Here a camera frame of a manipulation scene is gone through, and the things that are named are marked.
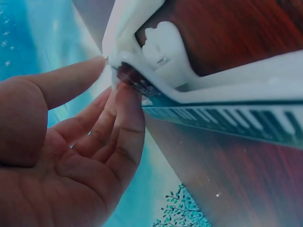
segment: printed tree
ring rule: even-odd
[[[161,208],[163,216],[153,227],[211,227],[184,185],[179,185],[178,192],[170,192],[165,198],[169,204]]]

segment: printed surface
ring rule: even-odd
[[[0,44],[1,80],[54,70],[100,54],[69,0],[0,0]],[[110,76],[106,69],[89,91],[50,111],[48,126],[74,116],[87,106],[110,85]],[[185,187],[180,185],[147,132],[141,165],[104,226],[210,226]],[[186,213],[171,213],[177,209]]]

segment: finger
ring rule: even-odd
[[[20,78],[40,88],[50,110],[86,91],[99,78],[105,64],[103,57],[96,57],[55,71]]]
[[[92,159],[102,163],[106,163],[115,152],[118,142],[118,137],[119,137],[119,128],[115,123],[109,142],[103,148],[97,151],[92,157]]]
[[[106,162],[123,190],[132,180],[142,156],[145,120],[141,101],[134,90],[125,87],[116,96],[119,137],[114,154]]]
[[[78,115],[56,124],[50,130],[57,131],[69,146],[73,145],[91,131],[104,110],[110,93],[111,88],[109,87]]]
[[[92,157],[109,141],[116,120],[116,91],[112,91],[91,133],[80,139],[74,146],[79,154],[84,157]]]

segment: fingernail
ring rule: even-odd
[[[99,55],[99,56],[96,56],[96,57],[90,59],[90,61],[105,61],[105,58],[103,56]]]

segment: piano key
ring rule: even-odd
[[[193,110],[196,114],[198,114],[204,121],[210,122],[210,120],[209,120],[207,117],[205,117],[205,116],[200,112],[200,110],[199,110],[198,108],[192,108],[192,110]]]
[[[302,107],[293,108],[292,111],[295,119],[297,120],[300,128],[303,129],[303,109]]]
[[[238,120],[231,114],[231,112],[227,109],[224,110],[224,112],[226,113],[226,115],[228,115],[231,119],[233,119],[236,124],[237,124],[237,131],[241,134],[241,135],[245,135],[245,136],[255,136],[255,133],[253,130],[244,127],[240,122],[238,122]]]
[[[275,107],[272,108],[272,113],[277,118],[277,121],[281,124],[282,128],[291,135],[295,135],[295,129],[286,117],[283,108]]]
[[[174,108],[175,113],[177,113],[177,115],[181,118],[181,119],[187,119],[187,116],[182,113],[179,108]]]
[[[199,110],[192,108],[188,111],[191,112],[192,115],[195,116],[195,118],[197,118],[199,126],[209,129],[217,129],[209,119],[207,119],[203,114],[199,112]]]
[[[300,126],[299,122],[297,121],[295,115],[291,111],[286,111],[285,115],[288,118],[289,122],[294,127],[295,139],[296,139],[295,142],[302,143],[303,142],[303,130],[302,130],[302,127]]]
[[[267,138],[269,136],[263,130],[257,129],[255,127],[255,125],[252,124],[251,121],[246,117],[247,114],[244,115],[241,108],[239,108],[238,110],[235,110],[235,113],[238,114],[243,119],[243,121],[245,121],[245,123],[248,125],[247,129],[250,131],[250,134],[252,134],[253,137],[264,139],[264,138]]]
[[[177,115],[175,115],[175,113],[172,112],[169,108],[165,108],[164,110],[170,117],[177,117]]]
[[[150,110],[152,115],[155,115],[155,116],[158,115],[158,112],[156,112],[154,108],[150,108],[149,110]]]
[[[269,121],[269,125],[272,128],[272,130],[277,134],[277,137],[280,141],[289,141],[291,140],[291,134],[286,132],[281,125],[281,122],[277,120],[276,115],[273,114],[273,111],[262,111],[264,117]]]
[[[213,123],[218,124],[218,121],[217,121],[215,118],[213,118],[213,117],[206,111],[206,109],[200,108],[199,110],[200,110],[200,112],[201,112],[202,114],[204,114],[204,116],[207,117],[210,121],[212,121]]]
[[[233,126],[238,126],[238,124],[232,119],[225,111],[224,109],[218,109],[219,113],[229,122],[229,124]]]
[[[246,116],[246,118],[251,122],[257,129],[263,130],[262,124],[251,114],[249,109],[241,108],[242,113]]]
[[[197,118],[195,118],[187,109],[183,109],[183,110],[190,117],[191,120],[197,121]]]
[[[217,121],[219,126],[221,127],[221,130],[227,131],[227,132],[234,132],[233,128],[229,123],[222,118],[220,113],[216,109],[207,109],[208,113],[214,117]]]
[[[169,115],[163,110],[163,108],[158,108],[158,112],[162,117],[169,117]]]
[[[229,108],[228,111],[243,127],[247,128],[247,129],[250,128],[250,125],[247,124],[247,122],[243,119],[243,117],[235,109]]]
[[[266,118],[262,115],[262,112],[257,110],[251,110],[250,112],[262,125],[263,130],[261,132],[265,132],[265,134],[263,133],[264,139],[277,140],[276,134],[273,132]]]

